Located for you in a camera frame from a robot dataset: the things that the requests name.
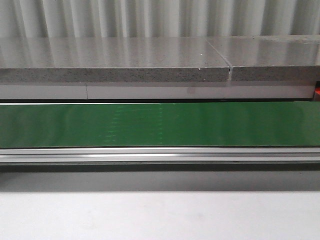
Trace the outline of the green conveyor belt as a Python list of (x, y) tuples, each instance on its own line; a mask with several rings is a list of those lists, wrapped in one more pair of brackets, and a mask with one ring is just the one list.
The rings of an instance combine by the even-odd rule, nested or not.
[(317, 147), (316, 101), (3, 104), (2, 148)]

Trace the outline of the grey stone slab right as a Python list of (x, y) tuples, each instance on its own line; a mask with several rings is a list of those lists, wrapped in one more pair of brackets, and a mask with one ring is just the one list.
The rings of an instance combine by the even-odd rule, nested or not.
[(320, 79), (319, 35), (215, 36), (207, 41), (229, 65), (232, 82)]

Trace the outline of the grey stone slab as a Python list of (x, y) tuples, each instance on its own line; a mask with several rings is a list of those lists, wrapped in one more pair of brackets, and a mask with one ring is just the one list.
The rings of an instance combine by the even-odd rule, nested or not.
[(8, 37), (0, 82), (215, 83), (229, 66), (201, 37)]
[(229, 65), (232, 82), (320, 79), (319, 35), (215, 36), (207, 41)]

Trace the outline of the grey stone slab left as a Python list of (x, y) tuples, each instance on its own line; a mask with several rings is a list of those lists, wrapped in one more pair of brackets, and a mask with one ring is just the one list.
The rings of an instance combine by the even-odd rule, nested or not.
[(201, 37), (8, 37), (0, 82), (215, 83), (229, 66)]

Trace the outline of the red orange plate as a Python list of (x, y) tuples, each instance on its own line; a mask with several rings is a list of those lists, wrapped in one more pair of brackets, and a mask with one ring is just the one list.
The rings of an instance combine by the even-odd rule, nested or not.
[(316, 82), (314, 93), (313, 93), (313, 101), (320, 101), (320, 81)]

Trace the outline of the white pleated curtain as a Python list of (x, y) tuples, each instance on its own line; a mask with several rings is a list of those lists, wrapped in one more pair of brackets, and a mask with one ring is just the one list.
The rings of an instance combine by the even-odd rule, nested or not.
[(317, 0), (3, 0), (6, 37), (317, 35)]

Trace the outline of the aluminium conveyor frame rail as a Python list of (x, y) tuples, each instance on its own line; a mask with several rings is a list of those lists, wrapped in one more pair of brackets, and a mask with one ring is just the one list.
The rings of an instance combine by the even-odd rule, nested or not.
[(319, 147), (72, 147), (1, 149), (2, 164), (319, 162)]

